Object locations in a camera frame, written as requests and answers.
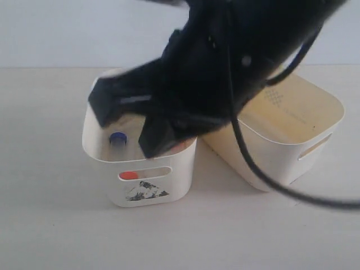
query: cream storage bin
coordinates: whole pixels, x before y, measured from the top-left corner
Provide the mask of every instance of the cream storage bin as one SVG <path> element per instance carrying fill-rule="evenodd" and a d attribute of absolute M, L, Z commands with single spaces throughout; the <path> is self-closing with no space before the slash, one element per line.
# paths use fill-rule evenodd
<path fill-rule="evenodd" d="M 88 105 L 82 144 L 91 158 L 94 174 L 103 183 L 109 199 L 122 207 L 176 201 L 189 191 L 196 139 L 187 141 L 154 159 L 145 159 L 138 145 L 144 118 L 126 116 L 102 129 Z M 126 144 L 114 148 L 111 136 L 126 134 Z"/>
<path fill-rule="evenodd" d="M 256 164 L 289 185 L 314 165 L 344 113 L 337 98 L 293 74 L 265 88 L 238 119 Z M 207 134 L 204 141 L 253 187 L 270 191 L 246 165 L 231 125 Z"/>

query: power cord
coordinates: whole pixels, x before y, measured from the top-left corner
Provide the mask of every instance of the power cord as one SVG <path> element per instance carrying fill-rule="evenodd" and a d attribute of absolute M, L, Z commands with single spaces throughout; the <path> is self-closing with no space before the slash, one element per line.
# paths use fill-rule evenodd
<path fill-rule="evenodd" d="M 312 35 L 301 47 L 299 52 L 294 57 L 293 61 L 290 63 L 289 66 L 280 74 L 276 75 L 275 77 L 268 79 L 265 81 L 266 86 L 274 86 L 278 83 L 281 83 L 285 80 L 293 71 L 299 66 L 302 60 L 305 58 L 306 54 L 309 52 L 311 47 L 313 46 L 315 40 L 319 36 L 322 27 L 320 27 L 314 35 Z"/>
<path fill-rule="evenodd" d="M 243 155 L 245 162 L 249 166 L 250 170 L 260 178 L 267 186 L 274 189 L 275 191 L 288 196 L 290 198 L 302 201 L 307 204 L 312 204 L 315 206 L 320 206 L 323 208 L 331 208 L 338 210 L 360 210 L 360 200 L 333 200 L 327 199 L 325 197 L 312 196 L 308 194 L 304 194 L 298 191 L 295 191 L 291 188 L 287 188 L 277 181 L 273 180 L 271 177 L 267 176 L 254 162 L 251 157 L 248 148 L 246 147 L 246 143 L 244 141 L 239 120 L 237 118 L 237 113 L 235 110 L 235 99 L 233 94 L 233 84 L 232 84 L 232 73 L 231 73 L 231 48 L 230 48 L 230 36 L 229 31 L 227 38 L 227 71 L 228 71 L 228 90 L 230 96 L 230 113 L 231 113 L 231 124 L 234 131 L 234 135 L 236 137 L 237 144 L 239 146 L 240 152 Z M 288 75 L 290 75 L 294 69 L 299 65 L 302 59 L 305 57 L 306 53 L 311 48 L 315 39 L 317 38 L 320 31 L 316 32 L 314 37 L 312 37 L 309 41 L 305 42 L 300 49 L 297 56 L 294 58 L 293 62 L 279 75 L 276 77 L 267 80 L 267 86 L 273 86 L 281 81 L 283 81 Z"/>

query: white wall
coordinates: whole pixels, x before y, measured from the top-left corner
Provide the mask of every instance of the white wall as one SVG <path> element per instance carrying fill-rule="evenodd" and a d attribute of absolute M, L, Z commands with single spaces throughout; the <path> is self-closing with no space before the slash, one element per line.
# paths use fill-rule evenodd
<path fill-rule="evenodd" d="M 360 1 L 326 25 L 305 64 L 360 64 Z M 130 67 L 160 55 L 186 8 L 139 0 L 0 0 L 0 67 Z"/>

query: handle cutout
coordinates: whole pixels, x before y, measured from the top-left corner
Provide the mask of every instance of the handle cutout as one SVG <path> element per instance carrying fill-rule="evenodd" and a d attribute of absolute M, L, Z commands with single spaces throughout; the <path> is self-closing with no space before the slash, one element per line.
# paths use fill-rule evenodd
<path fill-rule="evenodd" d="M 303 159 L 304 157 L 306 157 L 307 155 L 309 155 L 312 151 L 314 151 L 316 148 L 318 148 L 319 146 L 323 145 L 324 143 L 326 143 L 330 137 L 332 136 L 332 133 L 330 133 L 328 136 L 326 136 L 324 139 L 322 139 L 321 141 L 317 142 L 316 144 L 314 144 L 312 147 L 310 147 L 309 149 L 305 150 L 304 152 L 302 152 L 298 158 L 298 160 Z"/>
<path fill-rule="evenodd" d="M 133 170 L 119 173 L 119 179 L 123 181 L 158 178 L 167 176 L 172 172 L 170 167 L 159 167 L 144 170 Z"/>

